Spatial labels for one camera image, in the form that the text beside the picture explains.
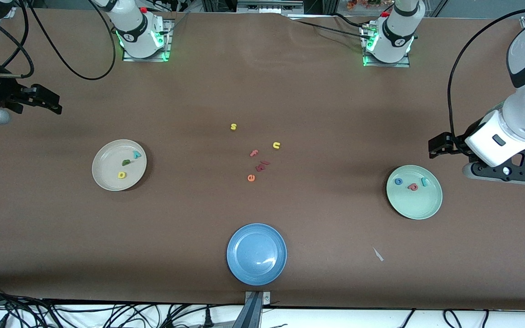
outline white paper scrap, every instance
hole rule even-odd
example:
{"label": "white paper scrap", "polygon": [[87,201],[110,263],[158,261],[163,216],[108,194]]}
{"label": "white paper scrap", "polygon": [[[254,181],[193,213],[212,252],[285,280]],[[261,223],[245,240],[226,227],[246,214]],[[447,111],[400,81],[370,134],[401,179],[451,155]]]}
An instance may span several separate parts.
{"label": "white paper scrap", "polygon": [[382,255],[380,255],[375,248],[372,248],[372,249],[374,250],[374,252],[376,252],[376,256],[380,259],[380,261],[383,262],[384,258],[382,257]]}

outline plate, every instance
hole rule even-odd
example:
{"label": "plate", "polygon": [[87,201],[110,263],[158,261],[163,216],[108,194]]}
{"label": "plate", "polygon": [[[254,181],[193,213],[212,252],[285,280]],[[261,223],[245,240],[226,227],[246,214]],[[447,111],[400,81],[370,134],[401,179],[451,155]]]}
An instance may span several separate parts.
{"label": "plate", "polygon": [[228,243],[226,260],[232,274],[244,284],[266,285],[283,272],[287,246],[279,231],[254,223],[238,229]]}
{"label": "plate", "polygon": [[[138,151],[140,158],[134,159],[133,152]],[[131,163],[123,166],[123,160]],[[135,141],[121,139],[111,141],[96,153],[92,161],[92,177],[100,187],[110,191],[129,189],[138,183],[147,168],[147,155],[143,147]],[[119,172],[127,176],[119,179]]]}
{"label": "plate", "polygon": [[[417,189],[412,191],[409,185],[415,183]],[[394,209],[413,220],[424,220],[433,216],[443,203],[443,190],[439,180],[425,168],[416,165],[405,165],[397,168],[388,177],[386,194]]]}

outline brown table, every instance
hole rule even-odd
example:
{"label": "brown table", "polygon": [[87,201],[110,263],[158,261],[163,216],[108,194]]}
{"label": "brown table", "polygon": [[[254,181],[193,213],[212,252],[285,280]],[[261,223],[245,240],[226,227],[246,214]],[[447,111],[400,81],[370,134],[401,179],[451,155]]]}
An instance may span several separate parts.
{"label": "brown table", "polygon": [[[41,19],[79,72],[108,67],[95,12],[42,10]],[[27,108],[0,126],[0,287],[241,302],[252,288],[228,270],[227,242],[264,222],[289,251],[283,274],[262,288],[280,305],[525,309],[525,186],[469,180],[465,156],[427,157],[427,140],[448,129],[450,67],[486,23],[425,19],[412,67],[387,69],[363,67],[353,37],[279,15],[190,14],[170,62],[119,61],[96,82],[69,73],[32,24],[36,73],[25,83],[56,91],[64,112]],[[21,15],[3,26],[19,37]],[[518,31],[501,23],[463,58],[459,132],[513,92],[504,58]],[[0,62],[12,50],[0,35]],[[27,71],[18,58],[12,71]],[[95,184],[90,166],[120,138],[141,143],[150,162],[139,185],[115,193]],[[257,160],[271,165],[249,183]],[[443,206],[428,220],[388,204],[385,180],[403,164],[442,183]]]}

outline green plate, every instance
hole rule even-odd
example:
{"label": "green plate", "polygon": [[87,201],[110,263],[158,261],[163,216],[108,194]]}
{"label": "green plate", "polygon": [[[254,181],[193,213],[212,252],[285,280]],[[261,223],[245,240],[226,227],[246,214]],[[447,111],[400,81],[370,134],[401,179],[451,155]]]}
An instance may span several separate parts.
{"label": "green plate", "polygon": [[[399,178],[402,179],[401,185],[395,183]],[[418,187],[415,191],[408,188],[413,183]],[[398,213],[414,220],[430,218],[443,203],[439,180],[429,170],[416,165],[405,165],[394,170],[386,183],[386,195]]]}

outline plate rim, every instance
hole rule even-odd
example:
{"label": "plate rim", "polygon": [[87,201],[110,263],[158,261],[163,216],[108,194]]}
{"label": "plate rim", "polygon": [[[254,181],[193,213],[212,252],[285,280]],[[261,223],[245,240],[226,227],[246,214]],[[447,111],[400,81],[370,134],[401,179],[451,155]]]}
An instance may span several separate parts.
{"label": "plate rim", "polygon": [[[431,174],[431,176],[433,178],[435,178],[435,181],[437,183],[437,185],[439,185],[439,192],[440,192],[440,204],[439,204],[439,207],[435,210],[435,212],[433,212],[432,214],[430,214],[429,216],[425,217],[425,218],[414,218],[414,217],[410,217],[406,214],[403,214],[402,212],[400,212],[400,210],[398,210],[398,208],[396,208],[396,206],[394,206],[394,204],[392,203],[392,201],[390,200],[390,195],[389,195],[389,190],[390,190],[390,185],[391,185],[391,179],[392,179],[392,176],[395,175],[396,171],[398,170],[401,170],[402,168],[419,168],[419,169],[422,169],[422,170],[425,170],[426,172],[428,172],[429,174]],[[388,198],[388,203],[390,203],[390,205],[392,205],[392,208],[394,208],[394,210],[396,210],[396,213],[404,216],[405,218],[409,218],[411,220],[426,220],[428,218],[431,218],[431,216],[437,214],[437,212],[439,212],[441,206],[443,205],[443,187],[441,186],[441,183],[439,181],[439,179],[437,179],[437,177],[429,170],[427,170],[426,168],[423,168],[422,166],[419,166],[419,165],[414,165],[414,164],[406,164],[406,165],[402,165],[402,166],[398,166],[398,168],[394,169],[394,171],[391,172],[391,174],[388,175],[388,179],[386,180],[386,198]]]}
{"label": "plate rim", "polygon": [[[144,165],[143,165],[143,174],[141,174],[141,176],[139,177],[139,179],[137,179],[137,181],[135,181],[132,185],[130,185],[129,187],[126,187],[126,188],[123,188],[123,189],[109,189],[109,188],[106,188],[104,187],[103,185],[101,185],[98,180],[97,180],[97,177],[94,175],[94,164],[97,163],[99,160],[100,160],[100,154],[102,153],[103,149],[105,148],[108,148],[110,147],[111,144],[115,144],[115,143],[118,143],[118,142],[127,142],[127,143],[131,143],[133,144],[134,147],[137,147],[140,149],[140,151],[142,152],[142,156],[144,158]],[[108,190],[108,191],[123,191],[123,190],[127,190],[131,187],[133,187],[134,185],[136,185],[141,179],[142,177],[145,175],[145,171],[147,170],[147,154],[144,150],[144,148],[137,142],[131,140],[131,139],[117,139],[117,140],[113,140],[113,141],[110,141],[109,143],[107,143],[106,145],[102,146],[97,152],[96,152],[96,155],[94,156],[93,160],[92,160],[92,165],[91,165],[91,169],[90,169],[90,173],[92,174],[92,178],[94,179],[94,182],[96,182],[96,185],[98,185],[99,187],[101,187],[102,189],[105,189],[105,190]]]}
{"label": "plate rim", "polygon": [[[241,230],[246,229],[246,228],[248,228],[250,226],[262,226],[262,227],[264,227],[266,229],[270,229],[271,231],[276,233],[277,236],[279,236],[280,241],[281,241],[281,245],[278,245],[278,246],[281,246],[281,248],[283,248],[284,251],[285,251],[285,259],[283,261],[281,261],[282,263],[281,263],[281,266],[279,267],[279,271],[277,272],[276,276],[273,279],[271,279],[270,281],[268,281],[268,282],[260,283],[260,282],[253,282],[253,281],[248,282],[248,280],[246,280],[246,281],[242,280],[241,278],[238,278],[236,276],[236,272],[233,271],[232,266],[230,265],[231,259],[234,258],[233,256],[231,256],[231,252],[232,252],[232,249],[234,249],[234,246],[235,246],[235,244],[232,244],[232,240],[236,237],[236,235]],[[279,278],[279,276],[281,275],[281,273],[283,273],[283,270],[285,269],[285,266],[287,264],[287,257],[288,256],[289,256],[289,253],[288,253],[288,250],[287,250],[287,244],[285,242],[285,239],[283,238],[283,235],[281,235],[281,233],[279,233],[279,231],[277,229],[273,228],[272,226],[270,226],[268,224],[260,223],[260,222],[254,222],[254,223],[250,223],[250,224],[246,224],[244,226],[241,226],[238,230],[235,231],[235,233],[232,234],[232,237],[228,241],[228,246],[226,247],[226,264],[228,265],[228,268],[230,269],[230,272],[240,282],[242,282],[243,284],[251,285],[251,286],[267,285],[267,284],[270,284],[271,282],[274,282],[277,278]]]}

